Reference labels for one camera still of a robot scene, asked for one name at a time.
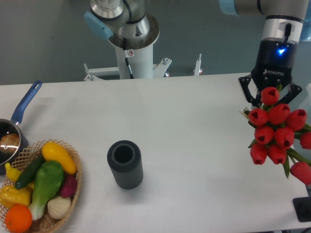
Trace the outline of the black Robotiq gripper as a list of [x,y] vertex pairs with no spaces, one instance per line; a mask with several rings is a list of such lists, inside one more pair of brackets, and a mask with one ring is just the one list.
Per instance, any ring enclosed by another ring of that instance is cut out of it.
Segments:
[[282,97],[277,104],[289,104],[301,92],[302,87],[292,82],[292,68],[295,61],[298,45],[293,43],[283,44],[279,41],[262,40],[255,67],[251,75],[238,78],[238,82],[244,97],[252,107],[261,107],[259,96],[253,97],[249,84],[252,79],[259,91],[267,87],[282,88],[288,85],[288,93]]

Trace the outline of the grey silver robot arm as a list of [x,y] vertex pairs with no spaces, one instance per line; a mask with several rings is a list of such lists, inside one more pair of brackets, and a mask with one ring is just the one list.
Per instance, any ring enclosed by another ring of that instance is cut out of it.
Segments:
[[[239,83],[246,100],[254,107],[263,104],[267,87],[287,87],[281,103],[291,102],[301,87],[292,81],[294,64],[307,0],[222,0],[228,15],[266,17],[255,67]],[[145,10],[143,0],[92,0],[84,15],[89,29],[115,48],[121,79],[150,79],[164,76],[169,60],[153,63],[153,45],[159,36],[157,20]]]

